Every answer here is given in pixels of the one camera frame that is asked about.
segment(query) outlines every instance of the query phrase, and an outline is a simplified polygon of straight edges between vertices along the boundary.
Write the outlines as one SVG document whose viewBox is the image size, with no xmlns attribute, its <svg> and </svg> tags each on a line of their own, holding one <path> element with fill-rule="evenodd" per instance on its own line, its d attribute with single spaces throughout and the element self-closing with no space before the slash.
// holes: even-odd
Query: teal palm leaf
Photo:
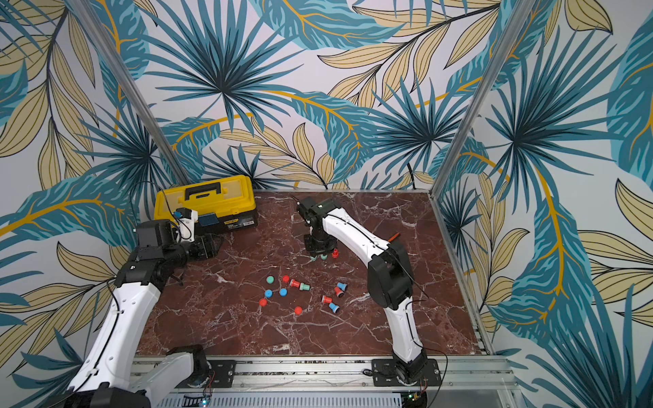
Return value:
<svg viewBox="0 0 653 408">
<path fill-rule="evenodd" d="M 12 264 L 13 262 L 16 262 L 19 259 L 23 259 L 24 257 L 31 255 L 33 253 L 35 252 L 34 251 L 21 252 L 0 259 L 0 268 L 4 268 L 5 266 Z M 38 271 L 20 272 L 19 274 L 12 274 L 5 277 L 0 277 L 0 286 L 6 285 L 7 283 L 32 275 L 42 275 L 42 272 L 38 272 Z M 0 303 L 8 304 L 8 305 L 29 306 L 29 303 L 27 303 L 27 300 L 25 300 L 23 296 L 20 296 L 19 294 L 15 294 L 15 293 L 0 292 Z M 15 316 L 5 315 L 4 313 L 0 313 L 0 326 L 14 326 L 15 324 L 25 324 L 25 322 Z"/>
<path fill-rule="evenodd" d="M 582 307 L 588 310 L 589 330 L 583 324 L 552 345 L 544 348 L 557 366 L 538 356 L 527 359 L 538 363 L 557 379 L 563 387 L 536 378 L 533 384 L 541 386 L 559 397 L 570 407 L 579 407 L 568 394 L 575 396 L 581 406 L 592 408 L 632 407 L 649 408 L 653 403 L 653 348 L 644 357 L 639 376 L 635 375 L 633 352 L 632 298 L 633 287 L 628 290 L 624 330 L 620 347 L 613 323 L 598 290 L 591 285 L 596 311 L 585 299 Z"/>
<path fill-rule="evenodd" d="M 235 115 L 245 118 L 247 113 L 254 116 L 261 128 L 263 128 L 261 115 L 281 124 L 275 118 L 275 114 L 278 113 L 272 111 L 285 113 L 283 109 L 276 106 L 279 102 L 285 103 L 285 100 L 276 93 L 293 90 L 272 82 L 293 69 L 284 72 L 272 72 L 272 69 L 295 54 L 281 58 L 273 55 L 288 44 L 289 40 L 282 39 L 272 44 L 277 37 L 277 34 L 273 33 L 259 46 L 253 46 L 253 39 L 263 26 L 263 20 L 259 20 L 249 32 L 246 31 L 247 0 L 240 0 L 238 15 L 234 9 L 235 1 L 227 2 L 225 27 L 222 23 L 223 10 L 220 1 L 213 2 L 214 13 L 211 21 L 205 0 L 198 0 L 197 3 L 199 20 L 186 1 L 182 0 L 188 26 L 163 1 L 159 0 L 159 3 L 166 10 L 175 27 L 150 14 L 168 38 L 161 40 L 146 36 L 145 39 L 173 58 L 150 54 L 149 59 L 174 72 L 150 71 L 147 74 L 185 83 L 185 85 L 158 87 L 158 89 L 180 92 L 179 95 L 170 97 L 166 101 L 184 101 L 209 96 L 215 96 L 216 100 L 222 99 L 229 119 L 229 128 L 232 130 Z M 254 128 L 251 122 L 244 121 L 244 124 L 253 134 Z"/>
<path fill-rule="evenodd" d="M 161 188 L 171 184 L 171 179 L 159 164 L 159 160 L 163 161 L 163 159 L 156 156 L 158 147 L 140 118 L 133 112 L 131 104 L 118 107 L 121 119 L 114 118 L 106 110 L 104 112 L 112 122 L 97 117 L 96 120 L 104 130 L 82 122 L 93 134 L 89 139 L 111 149 L 110 153 L 78 151 L 82 155 L 107 159 L 90 168 L 86 174 L 97 174 L 99 178 L 113 177 L 120 185 L 130 186 L 133 202 L 138 203 L 144 197 L 146 215 L 151 218 L 150 211 L 154 207 L 157 193 L 157 189 L 151 183 Z"/>
<path fill-rule="evenodd" d="M 202 181 L 204 175 L 202 150 L 220 136 L 220 126 L 217 125 L 204 127 L 198 131 L 194 129 L 211 122 L 214 120 L 185 118 L 181 122 L 169 123 L 163 127 L 166 139 L 188 173 L 191 183 Z"/>
<path fill-rule="evenodd" d="M 7 123 L 14 109 L 27 95 L 25 63 L 13 74 L 0 75 L 0 126 Z"/>
<path fill-rule="evenodd" d="M 136 227 L 124 184 L 86 175 L 67 178 L 30 195 L 17 212 L 0 217 L 0 249 L 84 231 L 111 246 L 134 246 Z"/>
<path fill-rule="evenodd" d="M 475 190 L 467 191 L 467 181 L 463 183 L 462 188 L 460 188 L 460 184 L 457 183 L 451 192 L 441 196 L 438 205 L 451 242 L 456 249 L 457 259 L 466 271 L 470 269 L 471 253 L 463 228 L 480 217 L 478 214 L 470 215 L 480 196 L 476 194 Z"/>
<path fill-rule="evenodd" d="M 377 124 L 370 147 L 374 149 L 375 155 L 382 155 L 380 160 L 374 163 L 372 170 L 389 162 L 385 166 L 386 174 L 398 163 L 401 163 L 399 172 L 403 172 L 409 163 L 414 169 L 418 169 L 421 165 L 421 171 L 425 172 L 435 143 L 451 143 L 466 110 L 466 106 L 461 107 L 465 100 L 458 98 L 447 108 L 451 97 L 446 97 L 440 106 L 436 107 L 436 94 L 431 86 L 430 102 L 425 106 L 422 91 L 418 87 L 419 108 L 417 108 L 403 80 L 400 85 L 402 97 L 390 89 L 400 105 L 400 111 L 375 94 L 376 99 L 390 113 L 370 110 L 372 113 L 370 120 Z"/>
<path fill-rule="evenodd" d="M 227 158 L 218 155 L 212 148 L 209 148 L 217 160 L 206 157 L 206 179 L 213 180 L 216 178 L 225 178 L 232 176 L 247 176 L 251 179 L 252 187 L 255 189 L 278 189 L 292 187 L 291 181 L 279 180 L 277 178 L 261 177 L 257 174 L 259 166 L 260 153 L 254 156 L 251 163 L 247 162 L 245 151 L 242 145 L 238 146 L 238 161 L 234 159 L 234 147 L 230 146 L 227 150 Z"/>
<path fill-rule="evenodd" d="M 22 0 L 26 5 L 30 6 L 34 10 L 38 11 L 39 14 L 43 17 L 45 17 L 52 25 L 54 25 L 54 22 L 50 17 L 43 13 L 39 7 L 36 7 L 34 3 L 32 3 L 30 0 Z M 28 39 L 34 46 L 37 48 L 37 50 L 40 50 L 41 47 L 40 45 L 36 42 L 34 37 L 29 34 L 29 32 L 23 27 L 23 25 L 28 25 L 36 31 L 38 31 L 40 34 L 44 35 L 44 33 L 39 29 L 38 25 L 32 24 L 29 21 L 29 18 L 26 18 L 14 5 L 12 5 L 12 2 L 10 0 L 0 0 L 0 21 L 9 23 L 11 28 L 15 29 L 18 31 L 22 36 L 24 36 L 26 39 Z M 9 40 L 17 49 L 21 49 L 20 46 L 16 43 L 14 40 L 14 35 L 11 35 L 5 31 L 3 26 L 0 24 L 0 35 L 5 37 L 7 40 Z"/>
<path fill-rule="evenodd" d="M 513 283 L 512 296 L 490 307 L 498 323 L 542 347 L 584 326 L 594 287 L 576 220 L 548 189 L 545 196 L 535 213 L 533 258 Z"/>
<path fill-rule="evenodd" d="M 485 69 L 492 58 L 492 53 L 496 50 L 496 44 L 503 34 L 503 30 L 508 23 L 508 19 L 513 12 L 514 7 L 517 5 L 518 0 L 503 0 L 499 7 L 499 14 L 497 21 L 490 32 L 487 44 L 483 51 L 474 57 L 465 67 L 457 70 L 449 78 L 447 83 L 447 94 L 449 96 L 463 97 L 467 99 L 472 96 L 476 90 Z M 511 54 L 506 59 L 505 63 L 497 79 L 494 87 L 499 87 L 505 84 L 511 78 L 515 71 L 521 66 L 521 63 L 531 54 L 531 51 L 537 44 L 537 41 L 543 36 L 544 29 L 551 14 L 556 0 L 535 0 L 532 11 L 529 13 L 528 21 L 524 22 L 517 43 L 513 46 Z"/>
<path fill-rule="evenodd" d="M 24 400 L 15 403 L 10 408 L 22 408 L 43 396 L 56 396 L 63 394 L 68 388 L 70 381 L 77 375 L 82 367 L 82 358 L 72 349 L 71 345 L 54 329 L 54 334 L 59 345 L 59 350 L 63 353 L 65 360 L 56 360 L 47 356 L 21 353 L 23 358 L 30 366 L 44 371 L 60 371 L 65 369 L 61 374 L 55 375 L 48 379 L 33 379 L 20 374 L 12 374 L 12 378 L 19 388 L 24 390 L 38 390 Z"/>
<path fill-rule="evenodd" d="M 620 61 L 620 58 L 616 58 L 601 68 L 612 49 L 600 53 L 608 37 L 589 49 L 592 37 L 590 34 L 580 44 L 574 44 L 574 36 L 572 36 L 556 56 L 560 40 L 560 30 L 558 30 L 552 51 L 546 61 L 542 43 L 532 74 L 528 72 L 527 62 L 521 65 L 520 90 L 517 89 L 514 77 L 508 80 L 508 95 L 503 89 L 497 90 L 503 102 L 503 110 L 492 105 L 496 120 L 490 118 L 486 120 L 499 134 L 508 139 L 509 143 L 490 176 L 499 170 L 502 171 L 501 182 L 496 184 L 495 193 L 498 192 L 503 180 L 510 177 L 508 188 L 500 199 L 504 199 L 512 189 L 515 195 L 513 211 L 517 207 L 520 182 L 528 209 L 529 186 L 540 185 L 539 175 L 547 180 L 554 195 L 557 195 L 547 165 L 587 174 L 558 158 L 557 155 L 560 153 L 610 160 L 560 144 L 560 142 L 609 140 L 618 137 L 610 132 L 586 129 L 605 123 L 610 118 L 600 115 L 597 119 L 574 120 L 576 114 L 595 108 L 609 97 L 609 93 L 606 93 L 589 101 L 580 102 L 616 68 Z M 537 200 L 541 201 L 539 188 L 536 187 L 534 190 Z"/>
<path fill-rule="evenodd" d="M 346 0 L 250 0 L 261 20 L 308 50 L 351 50 L 378 44 L 401 27 L 383 27 L 352 11 Z"/>
<path fill-rule="evenodd" d="M 125 62 L 131 77 L 139 79 L 145 72 L 148 43 L 139 8 L 133 0 L 92 0 L 91 6 L 108 31 L 116 50 Z M 114 106 L 124 106 L 125 95 L 106 63 L 100 58 L 104 92 Z"/>
<path fill-rule="evenodd" d="M 630 41 L 608 98 L 608 130 L 620 168 L 653 189 L 653 11 Z"/>
</svg>

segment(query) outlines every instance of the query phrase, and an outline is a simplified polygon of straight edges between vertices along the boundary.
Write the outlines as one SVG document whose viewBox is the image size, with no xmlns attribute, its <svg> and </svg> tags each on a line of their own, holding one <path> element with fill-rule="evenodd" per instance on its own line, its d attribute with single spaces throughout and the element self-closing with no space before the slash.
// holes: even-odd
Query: red marble surface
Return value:
<svg viewBox="0 0 653 408">
<path fill-rule="evenodd" d="M 431 300 L 414 303 L 425 347 L 447 354 L 479 349 L 433 210 L 424 193 L 295 193 L 316 201 L 333 197 L 379 237 L 401 232 L 415 280 Z M 218 256 L 194 262 L 184 286 L 172 280 L 152 311 L 138 354 L 165 354 L 200 343 L 207 354 L 384 354 L 392 351 L 383 310 L 366 294 L 367 268 L 344 245 L 338 259 L 311 261 L 304 250 L 308 228 L 289 193 L 256 193 L 259 226 L 226 235 Z M 300 292 L 283 275 L 311 285 Z M 274 276 L 269 285 L 265 278 Z M 337 282 L 347 292 L 337 298 Z M 288 288 L 281 297 L 279 289 Z M 265 307 L 259 300 L 274 291 Z M 414 288 L 415 298 L 425 298 Z M 337 315 L 321 303 L 331 296 Z M 293 311 L 301 306 L 304 312 Z"/>
</svg>

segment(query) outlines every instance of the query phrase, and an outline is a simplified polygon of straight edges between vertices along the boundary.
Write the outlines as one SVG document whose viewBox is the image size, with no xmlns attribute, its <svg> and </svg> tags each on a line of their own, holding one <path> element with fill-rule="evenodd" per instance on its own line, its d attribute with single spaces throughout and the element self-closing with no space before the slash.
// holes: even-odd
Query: vent grille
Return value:
<svg viewBox="0 0 653 408">
<path fill-rule="evenodd" d="M 157 407 L 184 406 L 184 394 L 169 394 Z M 397 393 L 374 392 L 220 392 L 214 394 L 207 407 L 237 408 L 401 408 Z"/>
</svg>

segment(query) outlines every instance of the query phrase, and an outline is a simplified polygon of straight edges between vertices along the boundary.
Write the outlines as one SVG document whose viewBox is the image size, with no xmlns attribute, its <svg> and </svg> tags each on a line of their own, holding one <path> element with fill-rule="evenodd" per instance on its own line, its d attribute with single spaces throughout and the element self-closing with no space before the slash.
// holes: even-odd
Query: yellow leaf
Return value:
<svg viewBox="0 0 653 408">
<path fill-rule="evenodd" d="M 358 94 L 358 105 L 361 108 L 373 108 L 374 107 L 374 101 L 376 101 L 376 98 L 374 97 L 374 93 L 376 92 L 376 77 L 372 75 L 370 79 L 365 82 L 365 85 L 363 85 L 363 88 L 360 90 L 360 93 Z"/>
<path fill-rule="evenodd" d="M 411 16 L 409 10 L 372 10 L 370 8 L 354 7 L 354 11 L 365 16 L 372 17 L 376 24 L 383 27 L 399 27 L 402 28 L 393 35 L 393 37 L 405 37 L 407 35 L 419 34 L 445 21 L 445 17 L 432 10 L 431 20 L 426 24 L 426 10 L 423 8 L 414 8 Z"/>
<path fill-rule="evenodd" d="M 20 47 L 10 44 L 3 48 L 0 53 L 0 75 L 13 74 L 23 65 L 27 68 L 27 79 L 32 80 L 45 66 L 47 61 L 46 51 L 50 45 L 50 36 L 33 35 L 32 38 L 40 46 L 40 50 L 25 37 L 18 37 L 16 44 Z"/>
<path fill-rule="evenodd" d="M 487 33 L 489 33 L 492 29 L 492 26 L 496 22 L 498 15 L 499 9 L 495 8 L 488 14 L 485 14 L 483 17 L 479 18 L 476 22 L 474 22 L 474 24 L 469 26 L 460 36 L 456 46 L 453 48 L 451 57 L 449 57 L 449 61 L 447 62 L 445 68 L 451 66 L 453 63 L 463 58 L 477 44 L 479 44 L 481 40 L 485 38 Z"/>
<path fill-rule="evenodd" d="M 370 75 L 374 75 L 380 67 L 381 65 L 376 65 L 375 67 L 368 69 L 362 74 L 348 76 L 347 78 L 338 82 L 336 86 L 334 86 L 333 89 L 329 91 L 328 95 L 334 98 L 345 99 L 347 95 L 349 95 L 354 89 L 356 89 L 357 86 L 361 85 L 362 82 L 365 81 L 365 78 Z"/>
<path fill-rule="evenodd" d="M 302 123 L 295 129 L 293 132 L 293 145 L 295 146 L 295 151 L 302 163 L 309 167 L 313 167 L 315 149 L 313 149 L 313 145 L 306 137 L 305 127 L 306 124 Z"/>
<path fill-rule="evenodd" d="M 499 193 L 496 195 L 496 201 L 494 203 L 494 214 L 492 216 L 492 246 L 496 242 L 496 238 L 499 236 L 501 229 L 503 228 L 503 222 L 505 221 L 505 200 L 500 200 L 501 195 L 505 191 L 508 183 L 503 183 L 499 189 Z"/>
<path fill-rule="evenodd" d="M 354 105 L 357 105 L 358 104 L 358 93 L 350 96 L 349 98 L 347 98 L 347 100 L 349 102 L 353 103 Z"/>
<path fill-rule="evenodd" d="M 317 161 L 317 173 L 322 177 L 325 183 L 333 179 L 336 161 L 327 153 L 320 157 Z"/>
<path fill-rule="evenodd" d="M 23 319 L 25 324 L 13 326 L 0 336 L 0 367 L 34 334 L 49 318 L 54 311 L 43 311 Z"/>
<path fill-rule="evenodd" d="M 331 186 L 332 190 L 349 190 L 349 186 L 345 184 L 344 181 L 341 181 L 339 183 L 335 183 L 334 185 Z"/>
<path fill-rule="evenodd" d="M 565 13 L 573 30 L 599 29 L 610 34 L 613 32 L 610 17 L 596 0 L 566 0 Z"/>
<path fill-rule="evenodd" d="M 417 85 L 421 84 L 424 78 L 426 78 L 433 54 L 435 54 L 442 39 L 445 38 L 448 29 L 449 24 L 436 28 L 430 32 L 426 38 L 424 38 L 422 43 L 419 44 L 419 47 L 417 47 L 415 57 L 413 58 L 413 68 L 415 69 L 415 84 L 413 85 L 413 90 L 415 90 Z"/>
<path fill-rule="evenodd" d="M 553 10 L 551 10 L 549 19 L 547 20 L 547 26 L 544 28 L 545 44 L 549 42 L 549 39 L 551 38 L 553 31 L 556 29 L 556 26 L 558 25 L 558 17 L 560 15 L 560 9 L 562 8 L 562 1 L 563 0 L 558 0 L 556 2 L 556 4 L 553 6 Z"/>
<path fill-rule="evenodd" d="M 406 80 L 408 66 L 410 65 L 410 53 L 413 50 L 413 41 L 409 41 L 399 56 L 390 64 L 390 67 L 383 75 L 383 100 L 387 101 L 392 97 L 392 91 L 399 90 L 402 79 Z"/>
<path fill-rule="evenodd" d="M 61 88 L 56 82 L 51 81 L 52 96 L 54 97 L 54 105 L 59 112 L 59 118 L 63 126 L 70 132 L 72 137 L 75 138 L 86 151 L 93 151 L 93 142 L 88 138 L 88 129 L 82 125 L 82 115 L 72 104 L 70 99 L 63 93 Z"/>
<path fill-rule="evenodd" d="M 487 270 L 485 269 L 483 264 L 481 264 L 481 261 L 476 256 L 476 253 L 474 252 L 473 249 L 470 249 L 470 253 L 471 253 L 471 263 L 474 265 L 474 271 L 476 272 L 476 279 L 479 282 L 479 292 L 481 293 L 481 295 L 483 295 L 488 288 Z"/>
<path fill-rule="evenodd" d="M 37 25 L 49 21 L 41 13 L 50 17 L 51 20 L 56 20 L 65 10 L 65 4 L 59 0 L 30 0 L 29 3 L 23 0 L 10 0 L 9 3 L 27 20 L 23 20 L 11 10 L 12 16 L 22 25 Z"/>
<path fill-rule="evenodd" d="M 499 326 L 496 324 L 496 319 L 488 311 L 481 315 L 481 322 L 485 327 L 485 331 L 488 333 L 494 333 L 494 331 L 499 328 Z"/>
<path fill-rule="evenodd" d="M 305 181 L 311 184 L 323 185 L 319 178 L 313 174 L 307 173 L 290 173 L 290 174 L 273 174 L 282 180 Z"/>
<path fill-rule="evenodd" d="M 52 51 L 52 62 L 54 63 L 54 71 L 57 73 L 57 77 L 59 78 L 63 89 L 65 89 L 68 95 L 84 108 L 86 112 L 95 117 L 95 109 L 93 108 L 91 101 L 88 100 L 88 97 L 84 91 L 82 91 L 82 88 L 72 75 L 71 67 L 68 65 L 68 61 L 66 61 L 63 51 L 61 51 L 61 48 L 57 44 L 54 44 L 54 49 Z"/>
<path fill-rule="evenodd" d="M 499 276 L 490 285 L 488 296 L 485 299 L 485 304 L 496 306 L 502 301 L 508 299 L 513 293 L 513 280 L 509 277 Z"/>
<path fill-rule="evenodd" d="M 382 61 L 395 53 L 403 44 L 382 42 L 348 50 L 336 55 L 320 55 L 323 63 L 334 68 L 358 68 Z"/>
<path fill-rule="evenodd" d="M 426 183 L 428 185 L 433 184 L 433 177 L 429 175 L 429 173 L 424 173 L 424 172 L 413 172 L 413 175 L 417 177 L 417 179 L 423 183 Z"/>
<path fill-rule="evenodd" d="M 292 155 L 291 151 L 288 149 L 288 145 L 286 144 L 285 140 L 281 137 L 280 134 L 273 131 L 269 127 L 266 127 L 265 130 L 262 130 L 259 124 L 256 122 L 256 119 L 254 118 L 251 118 L 251 124 L 254 125 L 256 131 L 262 134 L 267 141 L 277 146 L 279 149 L 283 150 L 288 155 Z"/>
<path fill-rule="evenodd" d="M 75 52 L 77 60 L 82 65 L 84 72 L 86 72 L 86 76 L 88 76 L 91 84 L 95 87 L 95 68 L 93 68 L 91 50 L 88 48 L 88 41 L 86 40 L 84 31 L 80 27 L 77 19 L 72 15 L 68 17 L 68 31 L 71 36 L 72 50 Z"/>
<path fill-rule="evenodd" d="M 59 146 L 61 146 L 63 157 L 66 159 L 66 164 L 69 165 L 76 174 L 86 173 L 91 168 L 91 164 L 88 163 L 88 160 L 83 155 L 80 155 L 75 151 L 78 150 L 78 148 L 61 134 L 57 134 L 57 139 L 59 140 Z"/>
<path fill-rule="evenodd" d="M 523 228 L 515 228 L 508 232 L 492 256 L 492 273 L 495 274 L 504 269 L 510 263 L 515 253 L 515 248 L 519 241 L 528 234 L 528 231 Z"/>
<path fill-rule="evenodd" d="M 410 173 L 404 174 L 404 177 L 402 180 L 399 182 L 399 184 L 394 186 L 394 190 L 401 190 L 404 187 L 407 187 L 413 183 L 413 180 L 410 177 Z"/>
<path fill-rule="evenodd" d="M 79 255 L 57 242 L 57 258 L 61 266 L 70 274 L 88 281 L 102 282 L 113 279 L 116 274 L 100 258 Z"/>
<path fill-rule="evenodd" d="M 28 354 L 39 354 L 52 340 L 54 340 L 54 329 L 57 329 L 59 332 L 62 331 L 72 315 L 74 315 L 77 306 L 80 305 L 83 297 L 83 293 L 75 296 L 54 312 L 41 328 L 36 340 L 32 343 L 32 347 L 29 348 Z"/>
<path fill-rule="evenodd" d="M 592 275 L 602 274 L 604 272 L 611 271 L 612 269 L 614 268 L 590 259 L 590 270 L 592 271 Z"/>
<path fill-rule="evenodd" d="M 157 9 L 154 8 L 150 0 L 134 0 L 134 5 L 136 7 L 142 8 L 145 11 L 149 11 L 150 13 L 154 14 L 155 16 L 159 16 L 157 14 Z"/>
<path fill-rule="evenodd" d="M 476 223 L 474 227 L 474 238 L 476 239 L 476 246 L 479 249 L 479 259 L 481 260 L 481 265 L 483 265 L 483 270 L 489 271 L 490 254 L 488 254 L 488 244 L 485 242 L 485 237 L 483 236 L 478 223 Z"/>
<path fill-rule="evenodd" d="M 49 306 L 68 296 L 87 291 L 92 285 L 75 286 L 68 283 L 52 283 L 23 294 L 29 306 L 0 304 L 0 311 L 5 313 L 23 313 Z"/>
<path fill-rule="evenodd" d="M 471 279 L 471 271 L 467 274 L 467 292 L 471 296 L 471 301 L 476 304 L 476 289 L 474 289 L 474 282 Z"/>
<path fill-rule="evenodd" d="M 653 256 L 620 236 L 602 231 L 579 231 L 582 246 L 589 255 L 633 260 L 653 265 Z"/>
<path fill-rule="evenodd" d="M 109 254 L 111 255 L 111 263 L 116 269 L 120 269 L 127 262 L 130 252 L 123 246 L 109 247 Z"/>
<path fill-rule="evenodd" d="M 494 207 L 494 199 L 492 198 L 492 192 L 494 191 L 494 188 L 492 188 L 492 181 L 488 178 L 487 174 L 481 173 L 479 174 L 479 184 L 481 184 L 483 201 L 485 201 L 485 208 L 488 211 L 488 216 L 492 217 L 492 209 Z"/>
<path fill-rule="evenodd" d="M 433 0 L 433 3 L 440 5 L 441 0 Z M 467 0 L 467 8 L 485 8 L 501 3 L 501 0 Z M 462 0 L 445 0 L 445 6 L 464 8 L 465 3 Z"/>
<path fill-rule="evenodd" d="M 116 287 L 113 285 L 113 283 L 109 284 L 109 287 L 111 290 L 115 290 Z M 72 323 L 72 326 L 68 329 L 66 332 L 66 336 L 69 336 L 78 330 L 84 328 L 85 325 L 89 324 L 91 322 L 91 319 L 94 317 L 97 317 L 100 312 L 104 309 L 106 304 L 108 303 L 109 299 L 111 299 L 111 292 L 109 292 L 109 289 L 104 286 L 102 289 L 99 291 L 93 293 L 88 300 L 86 300 L 86 303 L 84 306 L 82 306 L 82 310 L 80 310 L 79 314 L 75 318 L 74 322 Z"/>
<path fill-rule="evenodd" d="M 226 131 L 220 131 L 220 137 L 222 139 L 235 140 L 237 142 L 254 143 L 260 146 L 265 146 L 265 140 L 256 136 L 255 134 L 251 134 L 249 131 L 244 131 L 241 129 L 234 129 L 233 131 L 227 129 Z"/>
<path fill-rule="evenodd" d="M 633 310 L 633 320 L 653 327 L 653 302 L 649 302 Z"/>
<path fill-rule="evenodd" d="M 284 151 L 271 148 L 270 146 L 243 146 L 243 150 L 253 155 L 261 154 L 261 156 L 286 156 Z"/>
<path fill-rule="evenodd" d="M 66 169 L 63 172 L 63 177 L 64 178 L 71 178 L 71 177 L 79 177 L 81 174 L 77 174 L 75 170 L 70 167 L 68 163 L 66 163 Z"/>
<path fill-rule="evenodd" d="M 594 286 L 601 293 L 605 303 L 626 299 L 628 289 L 634 285 L 633 295 L 640 293 L 653 283 L 650 269 L 616 269 L 593 278 Z"/>
<path fill-rule="evenodd" d="M 276 169 L 283 170 L 285 172 L 306 172 L 306 173 L 311 172 L 311 170 L 307 169 L 306 167 L 302 165 L 298 165 L 297 163 L 290 160 L 261 159 L 261 161 L 270 167 L 274 167 Z"/>
<path fill-rule="evenodd" d="M 0 136 L 0 157 L 7 157 L 26 148 L 40 128 L 48 113 L 45 82 L 27 92 L 25 99 L 14 110 Z"/>
<path fill-rule="evenodd" d="M 482 200 L 477 200 L 476 202 L 476 208 L 479 212 L 479 219 L 481 220 L 481 225 L 483 226 L 483 230 L 485 231 L 485 234 L 490 237 L 492 236 L 492 229 L 490 226 L 490 214 L 488 214 L 487 208 L 485 208 L 485 204 L 483 204 Z"/>
<path fill-rule="evenodd" d="M 653 241 L 653 202 L 630 191 L 621 180 L 616 183 L 616 202 L 633 227 Z"/>
<path fill-rule="evenodd" d="M 39 179 L 41 189 L 51 188 L 61 181 L 61 170 L 59 169 L 59 155 L 54 143 L 56 130 L 54 129 L 54 120 L 50 118 L 48 122 L 48 136 L 45 144 L 39 153 Z"/>
</svg>

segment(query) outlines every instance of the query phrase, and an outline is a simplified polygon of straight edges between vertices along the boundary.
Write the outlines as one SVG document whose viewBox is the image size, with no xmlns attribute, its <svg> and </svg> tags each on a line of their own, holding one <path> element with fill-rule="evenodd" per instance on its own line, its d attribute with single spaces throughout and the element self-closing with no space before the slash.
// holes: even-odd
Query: toolbox handle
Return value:
<svg viewBox="0 0 653 408">
<path fill-rule="evenodd" d="M 197 185 L 195 187 L 188 187 L 184 191 L 184 200 L 188 200 L 189 198 L 191 198 L 191 195 L 193 195 L 193 194 L 203 193 L 205 191 L 213 191 L 213 190 L 215 190 L 216 194 L 220 194 L 221 190 L 220 190 L 220 182 L 219 181 L 216 181 L 215 183 L 211 183 L 211 184 L 204 184 L 204 185 Z"/>
</svg>

